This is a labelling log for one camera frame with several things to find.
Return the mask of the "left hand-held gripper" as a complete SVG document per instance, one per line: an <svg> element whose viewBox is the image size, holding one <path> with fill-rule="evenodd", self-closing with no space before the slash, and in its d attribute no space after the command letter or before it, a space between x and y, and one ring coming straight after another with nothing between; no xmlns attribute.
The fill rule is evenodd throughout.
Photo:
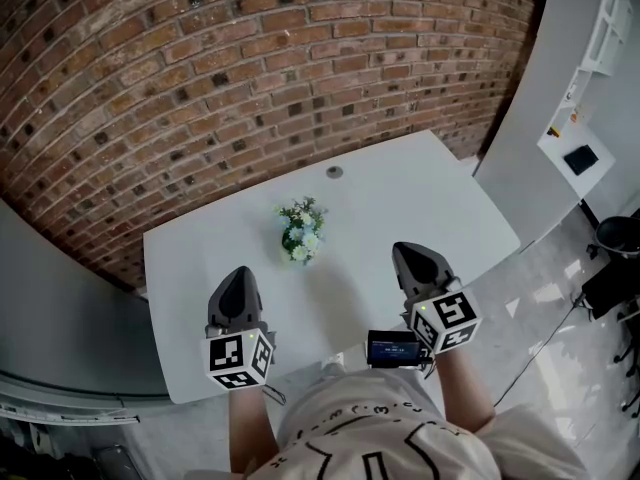
<svg viewBox="0 0 640 480"><path fill-rule="evenodd" d="M201 343L204 371L227 392L267 382L275 334L262 319L262 311L255 276L246 266L227 275L209 299Z"/></svg>

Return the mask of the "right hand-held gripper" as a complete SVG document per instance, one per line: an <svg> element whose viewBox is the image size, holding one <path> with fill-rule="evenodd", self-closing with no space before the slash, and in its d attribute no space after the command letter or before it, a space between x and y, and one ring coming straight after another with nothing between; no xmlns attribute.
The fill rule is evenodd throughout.
<svg viewBox="0 0 640 480"><path fill-rule="evenodd" d="M440 354L474 339L482 321L479 306L444 256L416 243L396 242L392 261L406 296L402 318L426 349Z"/></svg>

